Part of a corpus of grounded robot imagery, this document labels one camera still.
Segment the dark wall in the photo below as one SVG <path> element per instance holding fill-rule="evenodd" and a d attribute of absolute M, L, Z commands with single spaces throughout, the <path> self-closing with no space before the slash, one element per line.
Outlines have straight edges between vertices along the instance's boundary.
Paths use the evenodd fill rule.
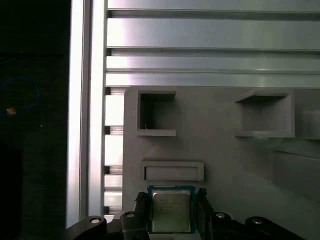
<path fill-rule="evenodd" d="M 0 1 L 1 239 L 47 239 L 65 228 L 69 32 L 69 0 Z M 32 80 L 40 99 L 4 117 L 37 99 L 23 78 L 1 88 L 14 77 Z"/>

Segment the screw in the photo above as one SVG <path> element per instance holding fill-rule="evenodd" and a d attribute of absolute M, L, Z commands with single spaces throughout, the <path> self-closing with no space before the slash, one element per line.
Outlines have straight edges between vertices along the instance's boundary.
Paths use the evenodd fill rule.
<path fill-rule="evenodd" d="M 252 219 L 252 222 L 254 222 L 255 224 L 262 224 L 262 220 L 259 218 Z"/>
<path fill-rule="evenodd" d="M 219 212 L 216 214 L 216 216 L 220 219 L 223 219 L 226 215 L 224 215 L 223 213 Z"/>
<path fill-rule="evenodd" d="M 92 224 L 97 224 L 99 222 L 100 222 L 100 219 L 98 219 L 98 218 L 93 218 L 90 220 L 90 223 L 92 223 Z"/>

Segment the aluminum frame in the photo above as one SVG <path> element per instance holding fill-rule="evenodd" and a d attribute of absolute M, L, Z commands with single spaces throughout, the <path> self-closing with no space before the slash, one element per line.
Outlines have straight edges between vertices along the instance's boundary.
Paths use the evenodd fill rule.
<path fill-rule="evenodd" d="M 87 216 L 90 8 L 90 0 L 72 0 L 67 133 L 67 228 Z"/>

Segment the blue cable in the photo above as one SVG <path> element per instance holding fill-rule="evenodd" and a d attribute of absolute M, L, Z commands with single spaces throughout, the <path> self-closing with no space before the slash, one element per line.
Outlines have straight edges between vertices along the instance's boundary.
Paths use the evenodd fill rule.
<path fill-rule="evenodd" d="M 24 77 L 24 76 L 17 76 L 17 77 L 13 77 L 13 78 L 10 78 L 8 81 L 6 81 L 4 84 L 2 84 L 0 86 L 0 91 L 3 90 L 7 85 L 9 85 L 10 83 L 14 82 L 14 81 L 17 81 L 17 80 L 25 80 L 25 81 L 28 81 L 29 83 L 31 83 L 35 89 L 36 89 L 36 100 L 34 101 L 34 103 L 31 104 L 31 106 L 27 107 L 26 109 L 20 111 L 20 112 L 16 112 L 15 114 L 13 114 L 12 116 L 17 116 L 17 115 L 21 115 L 21 114 L 24 114 L 28 111 L 30 111 L 31 109 L 33 109 L 35 106 L 38 105 L 38 102 L 39 102 L 39 99 L 40 99 L 40 90 L 37 86 L 37 84 L 32 81 L 31 79 L 27 78 L 27 77 Z M 0 114 L 0 118 L 6 118 L 6 117 L 9 117 L 9 115 L 7 114 Z"/>

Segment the gray 3d-printed holder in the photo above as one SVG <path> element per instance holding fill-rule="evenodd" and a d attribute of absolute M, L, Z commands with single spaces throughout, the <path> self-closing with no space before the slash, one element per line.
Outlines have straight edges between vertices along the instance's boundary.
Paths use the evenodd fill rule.
<path fill-rule="evenodd" d="M 141 179 L 147 181 L 204 181 L 201 161 L 142 161 Z"/>
<path fill-rule="evenodd" d="M 163 115 L 172 105 L 177 89 L 159 87 L 157 89 L 140 89 L 137 94 L 136 134 L 138 136 L 174 137 L 176 130 L 170 123 L 164 124 Z"/>
<path fill-rule="evenodd" d="M 235 133 L 237 137 L 295 137 L 292 91 L 252 89 L 242 94 L 235 102 L 242 107 L 242 129 Z"/>
<path fill-rule="evenodd" d="M 153 108 L 157 110 L 153 112 L 155 116 L 153 119 L 157 126 L 155 130 L 175 130 L 176 136 L 137 134 L 139 130 L 138 93 L 161 92 L 167 89 L 170 87 L 133 86 L 125 92 L 123 211 L 132 210 L 137 192 L 146 191 L 149 185 L 195 185 L 196 188 L 207 189 L 207 199 L 215 211 L 230 213 L 240 222 L 244 222 L 248 217 L 263 216 L 305 239 L 320 239 L 320 202 L 315 201 L 315 196 L 309 195 L 317 191 L 317 188 L 314 188 L 317 186 L 310 185 L 309 191 L 304 194 L 298 189 L 291 190 L 290 187 L 294 188 L 295 184 L 300 189 L 308 188 L 308 181 L 299 184 L 296 182 L 299 178 L 293 177 L 290 185 L 282 185 L 284 179 L 276 180 L 277 176 L 281 177 L 281 171 L 273 171 L 274 182 L 270 180 L 272 179 L 270 176 L 272 174 L 270 152 L 272 151 L 294 153 L 299 156 L 308 155 L 315 160 L 320 159 L 319 143 L 303 138 L 303 112 L 309 107 L 317 106 L 316 104 L 320 102 L 320 90 L 263 89 L 268 95 L 279 91 L 282 94 L 288 93 L 292 98 L 292 102 L 288 104 L 286 101 L 281 102 L 286 99 L 286 96 L 277 98 L 278 96 L 271 95 L 273 98 L 271 102 L 276 100 L 276 103 L 283 104 L 283 107 L 274 109 L 271 107 L 270 112 L 273 112 L 277 118 L 284 117 L 283 121 L 287 123 L 287 115 L 283 115 L 282 111 L 289 110 L 290 107 L 294 108 L 294 118 L 291 118 L 291 121 L 294 120 L 296 125 L 295 138 L 235 137 L 237 130 L 244 130 L 242 114 L 245 104 L 235 103 L 235 97 L 252 90 L 252 88 L 240 87 L 178 86 L 173 88 L 176 90 L 174 100 L 156 105 Z M 259 105 L 257 100 L 253 101 L 253 104 Z M 288 175 L 290 171 L 290 158 L 288 157 L 287 160 L 284 163 L 286 165 L 282 167 L 283 171 L 287 171 L 283 173 L 284 175 Z M 163 166 L 158 169 L 151 166 L 151 172 L 146 173 L 143 161 L 182 164 L 199 161 L 204 164 L 204 181 L 196 180 L 198 178 L 194 169 L 186 170 L 184 167 L 179 167 L 180 173 L 191 171 L 193 180 L 185 177 L 175 180 L 170 174 L 177 166 L 173 168 L 169 166 L 170 174 Z M 161 234 L 161 237 L 171 237 L 174 240 L 200 239 L 199 233 Z"/>

